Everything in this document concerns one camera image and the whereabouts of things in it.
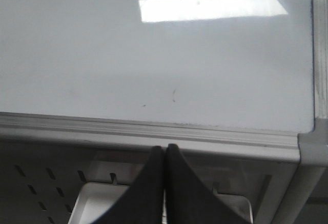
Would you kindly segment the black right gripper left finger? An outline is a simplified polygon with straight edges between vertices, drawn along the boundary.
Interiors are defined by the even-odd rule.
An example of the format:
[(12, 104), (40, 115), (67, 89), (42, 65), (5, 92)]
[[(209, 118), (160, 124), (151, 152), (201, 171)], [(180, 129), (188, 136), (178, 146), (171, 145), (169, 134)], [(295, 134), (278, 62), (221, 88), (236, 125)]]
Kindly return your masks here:
[(147, 162), (124, 194), (94, 223), (162, 223), (164, 151), (152, 147)]

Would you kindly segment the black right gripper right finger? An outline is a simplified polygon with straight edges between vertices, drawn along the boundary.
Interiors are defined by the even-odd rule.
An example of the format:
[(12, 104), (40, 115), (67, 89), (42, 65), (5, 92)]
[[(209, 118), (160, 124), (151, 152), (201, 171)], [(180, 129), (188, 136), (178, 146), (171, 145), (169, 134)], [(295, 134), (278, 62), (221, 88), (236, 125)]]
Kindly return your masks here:
[(242, 223), (206, 188), (175, 144), (166, 149), (165, 182), (168, 223)]

